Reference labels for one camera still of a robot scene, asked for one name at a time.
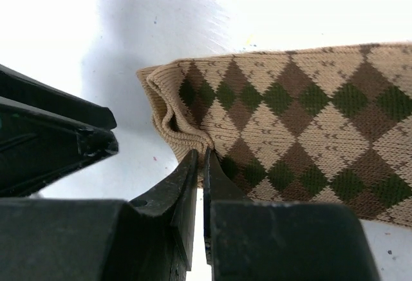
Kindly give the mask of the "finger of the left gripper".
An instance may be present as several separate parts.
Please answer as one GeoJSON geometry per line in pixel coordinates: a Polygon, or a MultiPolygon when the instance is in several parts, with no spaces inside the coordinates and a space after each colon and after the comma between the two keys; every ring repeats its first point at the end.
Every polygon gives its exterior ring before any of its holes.
{"type": "Polygon", "coordinates": [[[117,122],[111,110],[65,93],[15,70],[1,66],[1,97],[63,117],[113,130],[117,122]]]}
{"type": "Polygon", "coordinates": [[[116,126],[92,104],[58,114],[1,98],[1,196],[29,196],[117,154],[116,126]]]}

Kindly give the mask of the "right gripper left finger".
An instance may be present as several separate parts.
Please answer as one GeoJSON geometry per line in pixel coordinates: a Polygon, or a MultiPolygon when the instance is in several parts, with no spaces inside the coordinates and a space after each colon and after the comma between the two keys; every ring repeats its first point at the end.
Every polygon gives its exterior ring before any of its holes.
{"type": "Polygon", "coordinates": [[[198,154],[137,198],[1,200],[2,280],[185,280],[198,154]]]}

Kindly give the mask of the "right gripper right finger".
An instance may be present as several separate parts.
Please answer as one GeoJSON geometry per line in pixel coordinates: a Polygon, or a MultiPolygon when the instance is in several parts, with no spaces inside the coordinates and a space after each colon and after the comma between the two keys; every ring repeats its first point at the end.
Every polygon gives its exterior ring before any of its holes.
{"type": "Polygon", "coordinates": [[[207,150],[203,236],[213,280],[378,280],[360,220],[341,204],[254,202],[207,150]]]}

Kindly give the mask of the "brown argyle sock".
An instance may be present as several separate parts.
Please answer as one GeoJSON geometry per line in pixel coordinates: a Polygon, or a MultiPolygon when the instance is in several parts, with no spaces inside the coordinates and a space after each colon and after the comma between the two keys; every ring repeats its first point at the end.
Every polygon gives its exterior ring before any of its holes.
{"type": "Polygon", "coordinates": [[[137,76],[177,159],[214,150],[254,200],[411,227],[409,43],[178,59],[137,76]]]}

